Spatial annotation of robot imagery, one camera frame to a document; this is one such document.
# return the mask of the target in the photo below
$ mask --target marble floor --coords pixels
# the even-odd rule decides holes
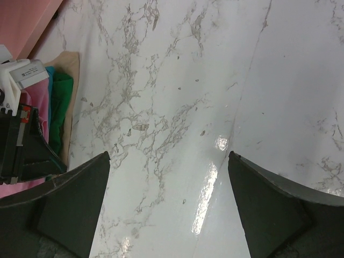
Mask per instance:
[[[71,0],[37,53],[81,53],[70,168],[111,156],[91,257],[248,258],[234,150],[344,196],[344,0]]]

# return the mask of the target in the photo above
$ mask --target pink cloth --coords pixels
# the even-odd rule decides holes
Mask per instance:
[[[49,110],[49,92],[48,92],[49,79],[38,82],[24,90],[21,90],[20,103],[27,104],[38,108],[39,124],[41,126],[44,139],[49,141],[49,128],[48,128],[48,110]],[[24,183],[17,184],[2,184],[0,185],[0,198],[8,195],[13,195],[18,192],[30,189],[44,183],[45,179],[41,178]]]

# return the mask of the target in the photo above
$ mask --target folded fabric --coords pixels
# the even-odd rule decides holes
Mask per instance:
[[[73,78],[68,74],[55,72],[51,98],[52,120],[50,124],[49,145],[59,155],[62,142],[61,128],[66,117],[71,93],[73,92]]]
[[[66,112],[63,123],[62,148],[60,150],[60,159],[68,165],[69,144],[71,137],[71,125],[73,119],[73,109],[76,99],[77,88],[79,85],[79,53],[78,52],[62,52],[53,61],[46,63],[45,66],[53,66],[57,72],[66,73],[73,78],[73,92]]]
[[[53,90],[53,76],[55,73],[55,68],[53,66],[48,66],[45,68],[49,75],[49,84],[48,84],[48,92],[49,92],[49,114],[48,114],[48,127],[50,128],[51,118],[52,118],[52,109],[51,109],[51,97],[52,97],[52,90]]]
[[[49,79],[45,79],[30,87],[21,90],[20,103],[34,106],[38,108],[39,124],[41,126],[44,139],[49,140],[49,128],[48,128],[48,107],[49,107],[49,93],[48,93]],[[18,192],[30,189],[44,183],[45,179],[41,178],[29,182],[17,183],[17,184],[2,184],[0,185],[0,198],[8,195],[13,195]]]
[[[35,83],[24,90],[21,90],[20,103],[38,108],[39,124],[42,129],[44,139],[49,141],[49,79]]]

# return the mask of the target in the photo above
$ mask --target blue cloth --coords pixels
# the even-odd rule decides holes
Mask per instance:
[[[45,68],[49,75],[49,84],[48,84],[48,92],[49,92],[49,115],[48,115],[48,127],[50,129],[50,122],[52,120],[52,90],[53,90],[53,77],[55,73],[55,68],[53,66],[48,66]]]

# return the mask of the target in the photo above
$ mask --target green cloth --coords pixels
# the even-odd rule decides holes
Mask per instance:
[[[51,95],[52,118],[49,129],[49,146],[56,155],[60,154],[62,147],[61,129],[63,128],[72,92],[73,78],[68,74],[55,72]]]

